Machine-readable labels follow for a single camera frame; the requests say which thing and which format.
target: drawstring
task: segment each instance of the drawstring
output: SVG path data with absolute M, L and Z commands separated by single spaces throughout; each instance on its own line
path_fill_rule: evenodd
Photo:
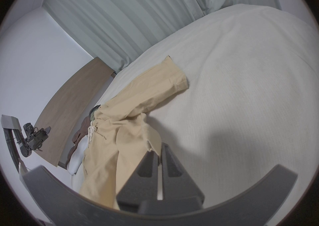
M 91 126 L 89 126 L 89 128 L 87 130 L 89 131 L 89 133 L 87 134 L 88 143 L 91 143 L 93 133 L 96 132 L 96 130 L 97 130 L 96 126 L 93 125 L 93 121 L 91 121 Z

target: gray curtain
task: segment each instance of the gray curtain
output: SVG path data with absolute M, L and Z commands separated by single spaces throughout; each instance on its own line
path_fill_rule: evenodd
M 45 0 L 43 7 L 90 55 L 119 72 L 152 45 L 236 3 L 276 0 Z

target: tan pants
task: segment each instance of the tan pants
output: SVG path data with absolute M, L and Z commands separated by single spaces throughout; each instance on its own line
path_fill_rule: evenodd
M 146 123 L 145 113 L 187 88 L 185 74 L 167 56 L 101 105 L 92 122 L 97 130 L 85 150 L 80 194 L 118 209 L 116 194 L 145 153 L 153 150 L 161 155 L 160 135 Z

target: white bed sheet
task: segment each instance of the white bed sheet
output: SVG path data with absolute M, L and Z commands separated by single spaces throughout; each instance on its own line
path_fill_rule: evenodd
M 276 164 L 298 180 L 277 214 L 296 204 L 319 164 L 319 36 L 280 10 L 234 5 L 177 31 L 118 73 L 97 104 L 170 55 L 189 89 L 149 113 L 205 194 L 232 198 Z

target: wood panel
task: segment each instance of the wood panel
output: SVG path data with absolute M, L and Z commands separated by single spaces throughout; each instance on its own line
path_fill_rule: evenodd
M 49 138 L 43 143 L 42 151 L 36 151 L 37 154 L 51 164 L 58 165 L 74 125 L 112 73 L 113 70 L 96 57 L 63 84 L 35 123 L 39 129 L 51 127 Z

